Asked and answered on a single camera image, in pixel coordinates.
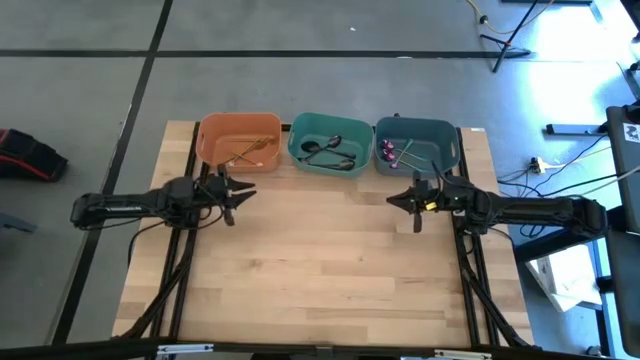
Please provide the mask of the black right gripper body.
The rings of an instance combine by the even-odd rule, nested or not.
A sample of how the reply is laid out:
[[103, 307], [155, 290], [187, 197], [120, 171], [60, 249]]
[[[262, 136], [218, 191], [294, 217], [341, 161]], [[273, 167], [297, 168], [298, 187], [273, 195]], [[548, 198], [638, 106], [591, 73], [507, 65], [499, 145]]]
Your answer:
[[439, 184], [432, 187], [421, 173], [413, 174], [413, 186], [409, 189], [409, 209], [413, 215], [413, 232], [422, 231], [422, 213], [425, 211], [463, 211], [473, 200], [476, 187], [467, 179], [453, 175], [437, 175]]

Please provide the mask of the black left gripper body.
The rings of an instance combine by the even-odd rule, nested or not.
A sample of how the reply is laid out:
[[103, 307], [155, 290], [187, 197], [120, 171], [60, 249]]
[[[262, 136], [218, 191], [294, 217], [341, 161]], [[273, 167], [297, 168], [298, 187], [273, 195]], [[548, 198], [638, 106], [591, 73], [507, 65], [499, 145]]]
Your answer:
[[214, 168], [204, 165], [199, 177], [199, 184], [205, 194], [211, 198], [211, 201], [221, 209], [225, 224], [233, 226], [235, 220], [232, 215], [233, 207], [231, 193], [228, 189], [228, 180], [229, 176], [224, 164], [216, 165]]

